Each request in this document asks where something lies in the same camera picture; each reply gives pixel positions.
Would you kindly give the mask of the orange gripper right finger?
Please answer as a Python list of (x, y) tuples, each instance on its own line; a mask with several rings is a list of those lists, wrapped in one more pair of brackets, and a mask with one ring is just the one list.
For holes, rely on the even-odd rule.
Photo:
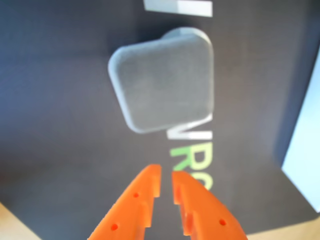
[(173, 202), (183, 235), (192, 240), (246, 240), (238, 220), (202, 183), (185, 171), (172, 172)]

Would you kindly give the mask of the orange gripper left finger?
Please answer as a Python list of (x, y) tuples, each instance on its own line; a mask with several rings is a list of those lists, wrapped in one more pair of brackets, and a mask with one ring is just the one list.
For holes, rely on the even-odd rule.
[(89, 236), (90, 240), (143, 240), (161, 192), (162, 167), (146, 166), (124, 190)]

